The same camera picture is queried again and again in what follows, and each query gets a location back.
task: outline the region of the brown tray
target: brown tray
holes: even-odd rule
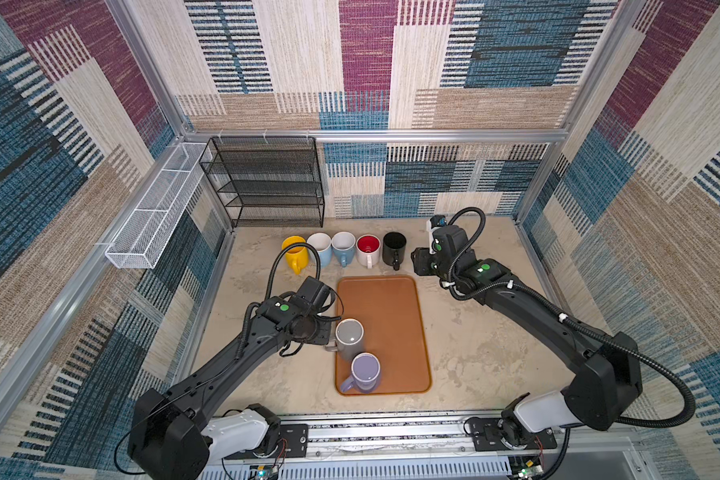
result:
[[[336,291],[344,301],[343,318],[365,329],[365,351],[382,364],[382,381],[373,393],[356,389],[342,395],[423,393],[432,386],[427,342],[416,283],[408,275],[348,276]],[[336,390],[349,376],[350,362],[336,354]]]

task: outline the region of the mounting plate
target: mounting plate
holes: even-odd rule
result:
[[[501,430],[498,427],[498,423],[501,418],[479,418],[470,417],[467,419],[465,428],[472,437],[472,443],[476,452],[505,452],[507,450],[513,450],[507,447],[501,441]],[[544,449],[557,448],[557,440],[555,440],[554,434],[547,433],[547,431],[538,432],[536,436],[541,442],[541,446]],[[535,450],[535,445],[528,445],[529,450]]]
[[[286,450],[286,459],[288,458],[304,458],[307,456],[307,443],[309,442],[309,426],[306,423],[289,423],[288,425],[280,425],[280,438],[288,441],[288,449]],[[267,457],[271,463],[279,455],[281,443],[278,443],[275,451]],[[259,458],[253,455],[253,452],[238,452],[230,456],[225,456],[225,460],[247,460],[249,458]]]

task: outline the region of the striped fabric wall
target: striped fabric wall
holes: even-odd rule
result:
[[[547,144],[318,144],[326,216],[512,215]]]
[[[156,268],[108,268],[0,433],[0,479],[120,477],[114,447],[139,396],[173,385],[216,263],[211,195],[197,188]]]
[[[104,0],[0,0],[0,373],[172,137]]]
[[[581,319],[678,372],[644,431],[664,478],[720,478],[720,1],[649,0],[524,227]],[[682,402],[651,371],[632,416]]]
[[[617,4],[131,5],[166,86],[196,130],[384,130],[559,127]],[[326,216],[428,216],[470,204],[512,215],[543,153],[513,150],[504,144],[325,144]]]
[[[556,128],[617,4],[135,0],[133,9],[199,130]]]

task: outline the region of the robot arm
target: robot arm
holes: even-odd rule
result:
[[[165,394],[145,392],[134,407],[128,455],[152,478],[180,480],[197,478],[208,461],[235,452],[270,453],[280,420],[268,409],[255,404],[234,416],[212,416],[250,372],[290,341],[328,343],[334,319],[318,313],[330,295],[329,287],[308,276],[298,292],[263,302],[250,325],[191,376]]]
[[[480,227],[472,238],[454,221],[468,211],[480,215]],[[533,434],[552,426],[586,425],[607,430],[614,422],[666,428],[693,416],[696,404],[688,387],[672,371],[637,351],[627,334],[610,336],[568,316],[532,290],[509,268],[493,259],[478,260],[470,247],[484,226],[484,214],[469,207],[449,224],[433,216],[427,223],[431,244],[417,248],[411,258],[417,275],[440,278],[443,288],[456,300],[475,300],[503,313],[557,355],[576,377],[563,389],[535,398],[528,394],[514,400],[502,412],[501,435],[510,447],[522,448]],[[642,393],[640,362],[669,379],[681,392],[681,413],[667,420],[622,417]]]
[[[478,213],[481,218],[478,232],[470,239],[463,229],[452,224],[465,211]],[[415,273],[440,277],[441,286],[450,290],[456,300],[475,300],[503,313],[545,344],[576,375],[563,389],[535,398],[526,398],[526,394],[509,404],[502,412],[499,427],[505,445],[524,448],[535,433],[551,426],[584,424],[606,430],[614,422],[622,422],[666,428],[693,416],[696,404],[691,390],[672,371],[640,354],[628,335],[619,332],[609,336],[568,317],[506,266],[492,259],[478,260],[470,247],[483,225],[484,214],[476,208],[462,210],[451,224],[446,224],[442,216],[432,217],[427,225],[430,245],[412,253]],[[308,244],[287,248],[295,246],[309,248],[318,257]],[[285,252],[280,252],[272,267],[267,296]],[[252,370],[274,352],[282,355],[290,341],[328,343],[330,322],[338,318],[318,315],[332,296],[332,289],[319,281],[319,272],[317,266],[316,278],[307,277],[298,292],[267,298],[252,319],[253,307],[258,304],[249,306],[240,335],[207,364],[165,394],[150,389],[138,399],[128,454],[146,474],[155,480],[189,480],[201,473],[209,459],[242,450],[260,454],[274,450],[280,421],[266,408],[255,404],[238,415],[212,415]],[[681,413],[666,420],[621,416],[642,393],[639,362],[657,370],[680,390],[685,401]]]

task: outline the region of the wall-mounted basket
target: wall-mounted basket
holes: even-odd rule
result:
[[[154,268],[202,178],[205,144],[180,144],[130,213],[106,258],[117,268]]]
[[[322,226],[314,138],[214,137],[200,166],[233,226]]]

